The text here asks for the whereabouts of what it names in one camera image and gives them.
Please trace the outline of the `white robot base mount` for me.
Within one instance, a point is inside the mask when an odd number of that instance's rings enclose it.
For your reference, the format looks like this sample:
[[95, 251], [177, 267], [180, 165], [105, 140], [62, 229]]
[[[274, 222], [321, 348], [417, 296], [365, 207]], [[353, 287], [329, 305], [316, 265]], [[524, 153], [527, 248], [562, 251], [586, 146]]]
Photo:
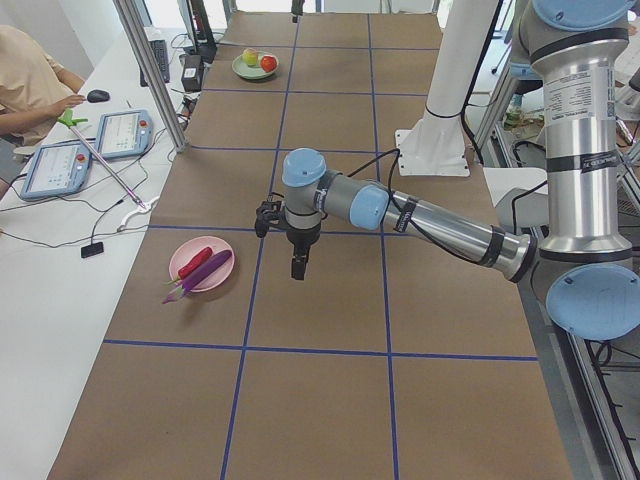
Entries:
[[462, 120], [500, 10], [497, 0], [452, 3], [423, 116], [396, 132], [402, 176], [470, 175]]

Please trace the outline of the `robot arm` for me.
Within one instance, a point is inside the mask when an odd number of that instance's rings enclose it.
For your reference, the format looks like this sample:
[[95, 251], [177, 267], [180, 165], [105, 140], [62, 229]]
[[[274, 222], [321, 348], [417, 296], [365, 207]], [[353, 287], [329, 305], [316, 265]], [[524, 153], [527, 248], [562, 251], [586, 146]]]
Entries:
[[513, 19], [516, 79], [543, 90], [544, 182], [513, 188], [485, 225], [394, 189], [327, 167], [310, 148], [289, 152], [278, 224], [302, 279], [322, 220], [388, 226], [468, 263], [528, 278], [550, 319], [586, 340], [622, 337], [639, 324], [639, 277], [619, 232], [614, 64], [628, 45], [629, 1], [520, 1]]
[[291, 15], [292, 22], [297, 23], [299, 19], [304, 15], [304, 3], [305, 0], [292, 0], [291, 1]]

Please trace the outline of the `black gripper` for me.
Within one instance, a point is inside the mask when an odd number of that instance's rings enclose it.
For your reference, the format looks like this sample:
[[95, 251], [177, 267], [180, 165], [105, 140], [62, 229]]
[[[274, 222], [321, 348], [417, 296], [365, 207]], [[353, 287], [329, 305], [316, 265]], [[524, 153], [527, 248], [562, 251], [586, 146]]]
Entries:
[[320, 238], [321, 223], [309, 228], [298, 228], [288, 220], [284, 220], [286, 237], [293, 245], [293, 259], [291, 260], [291, 276], [295, 280], [303, 280], [306, 274], [308, 257], [311, 247]]

